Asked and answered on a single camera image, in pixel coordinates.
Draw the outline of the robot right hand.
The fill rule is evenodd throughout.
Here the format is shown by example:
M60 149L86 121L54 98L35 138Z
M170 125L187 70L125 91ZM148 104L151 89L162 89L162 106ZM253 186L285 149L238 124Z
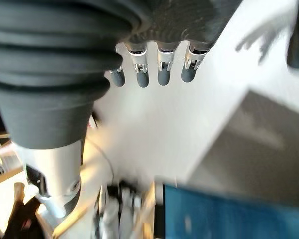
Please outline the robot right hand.
M238 0L0 0L0 116L38 200L57 218L76 207L93 104L125 82L116 45L126 45L138 85L149 84L147 43L157 43L158 82L189 42L191 82Z

